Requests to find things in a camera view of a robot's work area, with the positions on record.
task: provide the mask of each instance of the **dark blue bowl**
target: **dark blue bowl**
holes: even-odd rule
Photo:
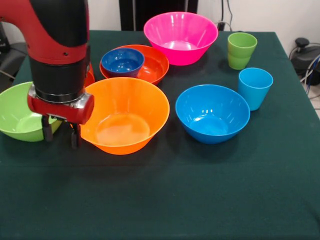
[[[144,55],[133,48],[113,49],[101,59],[101,64],[110,77],[135,78],[144,62]]]
[[[185,90],[175,103],[183,127],[204,144],[229,140],[243,129],[250,118],[245,99],[219,85],[198,85]]]

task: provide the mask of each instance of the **green cup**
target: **green cup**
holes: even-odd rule
[[[235,32],[230,34],[228,37],[229,67],[235,70],[244,69],[257,44],[258,40],[249,33]]]

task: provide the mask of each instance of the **cup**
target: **cup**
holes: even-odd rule
[[[251,34],[235,32],[228,37],[228,63],[235,70],[242,70],[250,61],[258,40]]]
[[[260,108],[274,79],[263,69],[249,67],[239,73],[238,93],[246,100],[250,111]]]

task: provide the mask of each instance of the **plastic bowl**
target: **plastic bowl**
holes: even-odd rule
[[[88,87],[89,85],[95,82],[94,70],[90,63],[89,71],[87,72],[86,78],[84,79],[84,87]]]
[[[38,142],[44,139],[41,115],[32,112],[27,103],[27,95],[32,82],[25,82],[3,91],[0,94],[0,131],[11,138]],[[54,133],[61,122],[50,119]]]
[[[190,12],[167,12],[149,19],[143,28],[151,45],[163,52],[172,65],[198,61],[218,37],[208,18]]]
[[[185,90],[175,103],[175,111],[185,130],[204,144],[229,140],[250,118],[245,99],[219,85],[198,85]]]
[[[119,48],[131,48],[140,51],[144,55],[144,64],[140,69],[137,78],[157,85],[161,82],[169,69],[169,61],[166,55],[154,47],[146,45],[126,45]],[[100,62],[100,72],[108,79],[109,75]]]
[[[132,48],[113,49],[101,59],[102,66],[110,77],[135,78],[144,62],[144,55]]]
[[[86,87],[94,95],[81,137],[106,153],[125,155],[143,148],[169,117],[169,101],[155,85],[132,77],[104,79]]]

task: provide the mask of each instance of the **black device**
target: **black device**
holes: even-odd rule
[[[293,64],[294,70],[299,77],[306,75],[310,63],[320,54],[320,44],[312,45],[308,39],[299,37],[295,40],[296,51],[290,54],[290,60]],[[320,64],[313,70],[307,80],[307,84],[318,85],[320,84]]]
[[[0,22],[0,53],[7,53],[10,51],[8,38],[5,34],[4,27]]]

